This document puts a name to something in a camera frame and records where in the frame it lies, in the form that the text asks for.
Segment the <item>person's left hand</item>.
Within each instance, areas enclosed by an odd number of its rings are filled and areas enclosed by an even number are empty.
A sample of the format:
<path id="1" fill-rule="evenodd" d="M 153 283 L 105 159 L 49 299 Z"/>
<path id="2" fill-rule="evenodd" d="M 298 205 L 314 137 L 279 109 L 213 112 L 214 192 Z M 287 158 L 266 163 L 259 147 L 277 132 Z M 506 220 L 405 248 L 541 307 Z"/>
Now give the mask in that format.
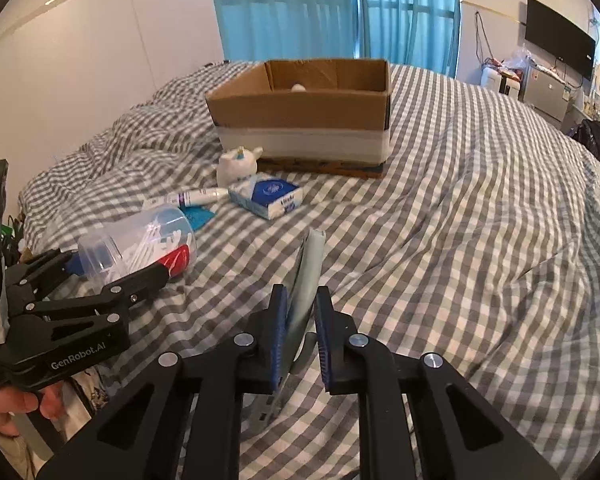
<path id="1" fill-rule="evenodd" d="M 12 421 L 13 414 L 39 411 L 49 420 L 56 420 L 65 414 L 65 404 L 62 400 L 63 385 L 63 382 L 56 382 L 44 388 L 40 398 L 34 393 L 21 391 L 13 386 L 0 388 L 0 434 L 10 438 L 20 435 Z"/>

